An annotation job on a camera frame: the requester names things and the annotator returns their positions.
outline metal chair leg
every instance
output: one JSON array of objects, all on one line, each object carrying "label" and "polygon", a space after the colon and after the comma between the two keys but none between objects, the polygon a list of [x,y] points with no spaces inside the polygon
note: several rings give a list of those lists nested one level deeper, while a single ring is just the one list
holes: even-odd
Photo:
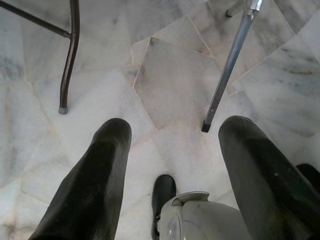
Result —
[{"label": "metal chair leg", "polygon": [[66,57],[61,86],[60,86],[60,105],[59,113],[66,114],[68,112],[68,88],[71,78],[72,69],[74,67],[80,36],[80,10],[79,0],[70,0],[71,10],[71,37],[68,55]]}]

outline floor tile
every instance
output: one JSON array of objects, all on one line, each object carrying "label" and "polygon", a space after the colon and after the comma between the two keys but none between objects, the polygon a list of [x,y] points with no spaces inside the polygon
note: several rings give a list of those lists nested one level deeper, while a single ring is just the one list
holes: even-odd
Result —
[{"label": "floor tile", "polygon": [[219,128],[229,116],[245,116],[255,122],[257,115],[244,92],[223,97],[209,133],[201,132],[206,112],[207,108],[167,126],[153,138],[161,156],[172,167],[180,193],[206,191],[209,199],[216,200],[231,190],[218,140]]},{"label": "floor tile", "polygon": [[103,70],[131,63],[125,1],[80,0],[80,39],[74,72]]},{"label": "floor tile", "polygon": [[28,81],[54,77],[61,81],[70,41],[26,19],[21,21]]},{"label": "floor tile", "polygon": [[[18,178],[33,154],[39,151],[51,126],[31,87],[25,82],[8,83],[0,88],[0,186]],[[45,162],[52,155],[37,155]]]},{"label": "floor tile", "polygon": [[0,9],[0,86],[25,76],[21,19]]},{"label": "floor tile", "polygon": [[220,72],[211,57],[152,38],[134,89],[159,129],[208,105]]},{"label": "floor tile", "polygon": [[20,191],[20,181],[15,180],[0,188],[0,226],[12,226],[15,223],[16,202]]},{"label": "floor tile", "polygon": [[296,34],[320,8],[319,0],[274,0],[274,2]]},{"label": "floor tile", "polygon": [[187,15],[174,21],[153,36],[167,43],[205,55],[210,55],[208,47],[201,40],[197,30],[192,25]]},{"label": "floor tile", "polygon": [[[221,67],[225,65],[242,19],[242,11],[233,17],[225,16],[233,3],[231,0],[211,1],[211,5],[205,3],[189,14]],[[293,36],[276,4],[264,1],[245,39],[230,81],[239,78]]]},{"label": "floor tile", "polygon": [[219,204],[227,205],[227,206],[232,207],[234,209],[239,209],[235,194],[232,190],[227,192],[226,194],[222,195],[215,202],[217,202]]},{"label": "floor tile", "polygon": [[168,173],[152,139],[131,149],[125,172],[121,212],[124,214],[130,211],[143,197],[151,196],[156,178]]},{"label": "floor tile", "polygon": [[150,240],[151,225],[151,196],[146,196],[130,212],[120,216],[114,239]]},{"label": "floor tile", "polygon": [[128,80],[131,86],[135,84],[137,74],[139,72],[140,65],[130,65],[121,68],[125,78]]},{"label": "floor tile", "polygon": [[132,146],[155,127],[120,69],[75,74],[70,83],[66,115],[58,114],[59,81],[34,85],[70,161],[87,150],[94,133],[107,120],[123,118],[132,128]]},{"label": "floor tile", "polygon": [[320,65],[296,36],[239,81],[258,112],[289,131],[320,131]]},{"label": "floor tile", "polygon": [[131,42],[137,43],[181,18],[193,8],[189,0],[136,0],[126,5]]},{"label": "floor tile", "polygon": [[305,27],[299,33],[302,37],[304,43],[309,47],[313,55],[317,58],[320,63],[320,10],[313,15],[310,21],[305,25]]},{"label": "floor tile", "polygon": [[57,159],[25,172],[21,178],[21,190],[49,204],[70,170],[67,159],[59,156]]},{"label": "floor tile", "polygon": [[150,38],[146,38],[132,45],[133,64],[141,65],[146,55]]}]

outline brown metal leg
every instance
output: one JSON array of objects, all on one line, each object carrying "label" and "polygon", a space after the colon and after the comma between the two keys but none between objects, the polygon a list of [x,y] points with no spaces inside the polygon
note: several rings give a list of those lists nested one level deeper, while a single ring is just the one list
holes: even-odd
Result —
[{"label": "brown metal leg", "polygon": [[59,113],[66,114],[68,112],[68,88],[71,78],[72,69],[74,67],[80,36],[80,11],[79,0],[70,0],[71,10],[71,38],[68,55],[66,57],[63,70],[61,86],[60,86],[60,105]]}]

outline shoe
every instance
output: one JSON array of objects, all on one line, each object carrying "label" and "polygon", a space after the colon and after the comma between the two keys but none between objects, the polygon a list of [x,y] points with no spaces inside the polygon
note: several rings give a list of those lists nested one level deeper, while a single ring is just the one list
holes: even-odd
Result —
[{"label": "shoe", "polygon": [[172,176],[161,175],[155,180],[151,202],[153,212],[151,236],[153,240],[159,240],[158,221],[160,220],[161,209],[176,194],[176,183]]}]

